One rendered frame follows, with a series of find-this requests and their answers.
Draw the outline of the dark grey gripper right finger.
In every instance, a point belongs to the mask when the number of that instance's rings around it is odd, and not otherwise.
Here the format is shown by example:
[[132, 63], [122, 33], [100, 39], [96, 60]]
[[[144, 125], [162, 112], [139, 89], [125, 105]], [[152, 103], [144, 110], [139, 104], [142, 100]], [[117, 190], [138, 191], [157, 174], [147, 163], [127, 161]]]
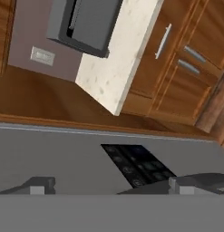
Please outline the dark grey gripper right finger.
[[138, 188], [125, 190], [122, 194], [134, 195], [224, 195], [224, 174], [198, 173], [170, 177]]

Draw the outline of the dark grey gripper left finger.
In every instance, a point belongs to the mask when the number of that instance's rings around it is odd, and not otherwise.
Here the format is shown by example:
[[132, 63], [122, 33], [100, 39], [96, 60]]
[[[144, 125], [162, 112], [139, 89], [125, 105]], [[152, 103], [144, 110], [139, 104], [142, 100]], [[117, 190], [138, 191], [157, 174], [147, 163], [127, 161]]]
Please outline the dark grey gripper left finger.
[[24, 184], [0, 191], [0, 195], [54, 195], [55, 177], [31, 177]]

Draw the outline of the wooden cupboard door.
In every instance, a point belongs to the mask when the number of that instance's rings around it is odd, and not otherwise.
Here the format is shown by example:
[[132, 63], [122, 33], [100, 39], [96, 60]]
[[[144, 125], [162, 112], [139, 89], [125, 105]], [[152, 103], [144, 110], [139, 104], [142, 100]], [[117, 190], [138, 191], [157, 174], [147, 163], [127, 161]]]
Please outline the wooden cupboard door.
[[[164, 0], [123, 104], [123, 113], [148, 114], [152, 100], [159, 88], [161, 77], [175, 52], [194, 5], [195, 0]], [[165, 28], [169, 24], [172, 24], [170, 34], [159, 59], [156, 60], [155, 53], [158, 51], [161, 39], [165, 34]]]

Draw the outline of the grey fridge with black panel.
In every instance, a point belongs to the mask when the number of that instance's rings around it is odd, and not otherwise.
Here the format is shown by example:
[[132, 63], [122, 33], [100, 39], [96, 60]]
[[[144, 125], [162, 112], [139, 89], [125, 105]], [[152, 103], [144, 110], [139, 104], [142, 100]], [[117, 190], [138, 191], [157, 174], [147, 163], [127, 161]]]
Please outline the grey fridge with black panel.
[[212, 140], [0, 123], [0, 191], [34, 176], [56, 178], [58, 194], [129, 189], [103, 144], [142, 145], [178, 176], [224, 173], [224, 149]]

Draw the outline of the wooden drawer front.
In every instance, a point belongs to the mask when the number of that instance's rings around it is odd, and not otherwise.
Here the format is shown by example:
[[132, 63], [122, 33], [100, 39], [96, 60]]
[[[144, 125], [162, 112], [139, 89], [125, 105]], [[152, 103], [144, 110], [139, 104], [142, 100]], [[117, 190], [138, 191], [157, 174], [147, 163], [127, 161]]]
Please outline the wooden drawer front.
[[[178, 65], [181, 59], [200, 74]], [[193, 125], [218, 82], [221, 70], [186, 53], [175, 53], [156, 91], [149, 115], [155, 119]]]
[[195, 0], [178, 50], [185, 45], [224, 69], [224, 0]]

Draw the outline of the grey microwave oven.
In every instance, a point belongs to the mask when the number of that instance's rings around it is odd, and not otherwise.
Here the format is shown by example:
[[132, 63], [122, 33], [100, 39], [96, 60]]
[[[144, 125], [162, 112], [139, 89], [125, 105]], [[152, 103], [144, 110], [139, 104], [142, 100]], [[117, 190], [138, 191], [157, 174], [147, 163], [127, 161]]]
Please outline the grey microwave oven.
[[109, 42], [123, 0], [53, 0], [46, 37], [100, 58]]

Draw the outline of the grey wall socket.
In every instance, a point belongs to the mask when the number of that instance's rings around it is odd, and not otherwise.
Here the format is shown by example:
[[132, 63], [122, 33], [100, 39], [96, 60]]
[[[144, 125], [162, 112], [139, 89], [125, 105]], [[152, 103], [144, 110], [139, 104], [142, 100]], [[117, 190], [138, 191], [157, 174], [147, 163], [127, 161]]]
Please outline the grey wall socket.
[[38, 63], [43, 63], [52, 66], [54, 64], [54, 57], [55, 57], [54, 53], [50, 53], [46, 50], [33, 47], [31, 51], [30, 59]]

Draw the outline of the wooden wall cupboard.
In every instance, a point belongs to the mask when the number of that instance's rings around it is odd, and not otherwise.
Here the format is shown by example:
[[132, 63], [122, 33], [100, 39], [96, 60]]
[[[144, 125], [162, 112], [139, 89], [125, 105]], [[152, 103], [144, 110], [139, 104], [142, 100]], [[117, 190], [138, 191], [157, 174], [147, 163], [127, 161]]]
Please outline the wooden wall cupboard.
[[5, 72], [13, 24], [16, 0], [0, 0], [0, 76]]

